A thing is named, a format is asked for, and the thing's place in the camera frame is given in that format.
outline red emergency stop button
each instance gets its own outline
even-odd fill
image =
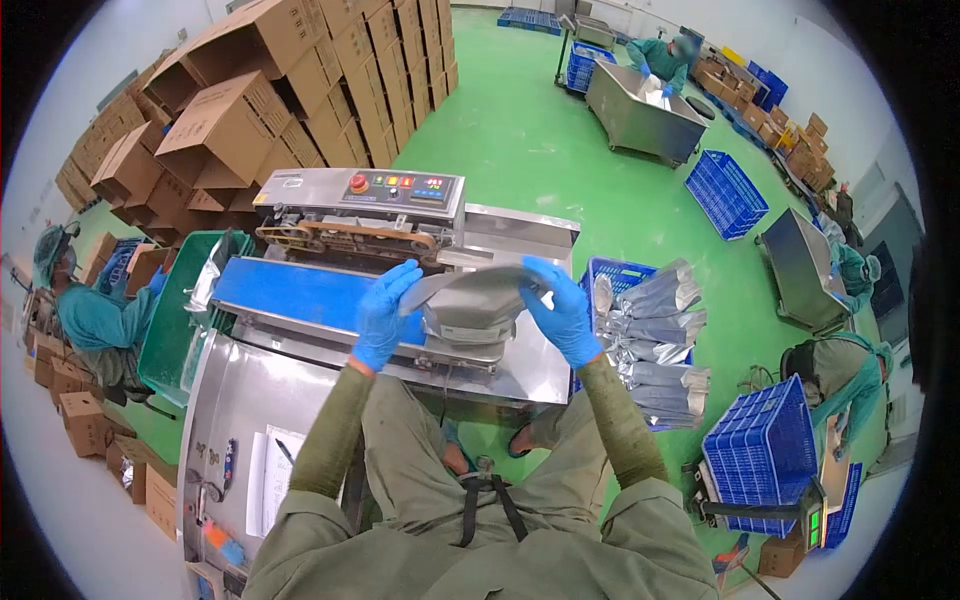
[[[362,194],[369,187],[370,184],[367,183],[367,176],[365,175],[357,174],[350,178],[350,191],[354,194]]]

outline green floor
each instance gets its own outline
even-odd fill
[[[492,11],[454,11],[460,87],[427,118],[394,166],[463,175],[472,203],[581,223],[574,254],[577,275],[594,254],[651,266],[682,256],[694,266],[704,289],[702,305],[709,314],[695,352],[696,363],[712,369],[705,424],[695,431],[657,434],[672,482],[688,491],[691,485],[680,467],[700,457],[700,442],[736,397],[737,382],[754,364],[775,370],[783,350],[807,336],[777,318],[772,281],[753,235],[732,242],[720,239],[684,187],[698,156],[674,171],[656,159],[612,153],[603,128],[584,102],[553,85],[562,38],[499,28],[496,17]],[[622,46],[617,47],[617,58],[628,61]],[[684,95],[702,98],[692,87],[688,84]],[[770,205],[754,233],[769,227],[788,206],[808,214],[783,186],[766,155],[722,117],[711,122],[703,146],[732,155]],[[83,220],[87,230],[109,227],[122,233],[125,227],[102,206]],[[876,339],[876,322],[869,310],[858,318],[858,330]],[[161,456],[176,460],[179,423],[137,405],[128,406],[126,414]],[[492,456],[497,471],[521,479],[546,451],[509,459],[503,447],[512,430],[493,424],[497,419],[490,409],[484,422],[464,423],[462,441],[471,454]],[[852,459],[869,466],[884,445],[883,411],[876,410],[853,445]],[[615,492],[612,487],[608,499]],[[737,533],[706,525],[697,530],[711,557],[730,550],[737,538]],[[751,536],[753,551],[747,565],[756,567],[762,542],[763,537]],[[728,586],[745,578],[739,571]]]

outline conveyor belt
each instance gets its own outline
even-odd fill
[[[356,331],[356,307],[374,277],[255,258],[231,258],[213,299],[262,311]],[[422,346],[422,314],[407,319],[401,342]]]

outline control panel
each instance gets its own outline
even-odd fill
[[[377,204],[446,213],[455,178],[446,175],[361,169],[350,178],[341,203]]]

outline worker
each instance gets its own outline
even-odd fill
[[[356,344],[300,449],[245,599],[719,597],[654,436],[590,332],[586,294],[551,263],[523,264],[553,290],[553,308],[520,294],[585,388],[556,421],[550,456],[516,486],[494,476],[492,491],[465,489],[444,469],[437,420],[378,374],[403,329],[399,298],[422,275],[408,260],[360,301]],[[361,423],[384,520],[354,536],[335,500]],[[622,492],[598,527],[590,505],[608,457]]]
[[[874,344],[848,331],[807,340],[789,348],[780,360],[782,378],[800,376],[815,428],[839,415],[835,429],[842,435],[833,451],[838,461],[863,431],[893,367],[890,344]]]
[[[874,283],[880,279],[880,259],[872,254],[864,259],[850,246],[830,242],[830,276],[840,276],[847,290],[846,294],[833,292],[833,297],[855,315],[870,303]]]
[[[664,98],[684,90],[686,71],[696,53],[697,46],[690,36],[676,36],[670,42],[656,37],[635,39],[627,44],[627,55],[634,62],[630,68],[644,77],[653,73],[667,82],[663,87]]]
[[[136,297],[127,300],[123,296],[126,279],[121,278],[116,286],[109,282],[120,261],[116,254],[92,287],[79,283],[74,277],[77,253],[70,245],[74,235],[60,225],[40,234],[34,249],[34,286],[53,292],[60,326],[70,346],[97,376],[107,398],[126,404],[119,394],[142,401],[153,392],[137,376],[136,363],[167,275],[162,267],[157,268]]]

